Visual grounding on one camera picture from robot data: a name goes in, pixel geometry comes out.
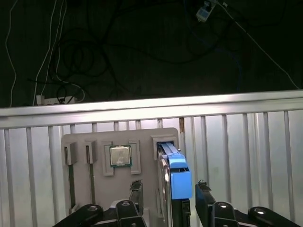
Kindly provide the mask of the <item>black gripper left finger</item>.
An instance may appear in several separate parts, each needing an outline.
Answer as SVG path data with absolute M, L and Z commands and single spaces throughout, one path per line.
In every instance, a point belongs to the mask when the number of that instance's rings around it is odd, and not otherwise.
M 104 210 L 87 204 L 55 224 L 57 227 L 145 227 L 143 218 L 143 183 L 133 181 L 130 196 Z

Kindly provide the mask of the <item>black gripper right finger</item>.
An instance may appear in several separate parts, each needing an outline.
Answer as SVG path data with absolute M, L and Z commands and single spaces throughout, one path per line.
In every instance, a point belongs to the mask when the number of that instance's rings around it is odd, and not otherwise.
M 297 227 L 298 224 L 265 207 L 243 213 L 225 201 L 216 201 L 207 182 L 195 185 L 196 212 L 204 227 Z

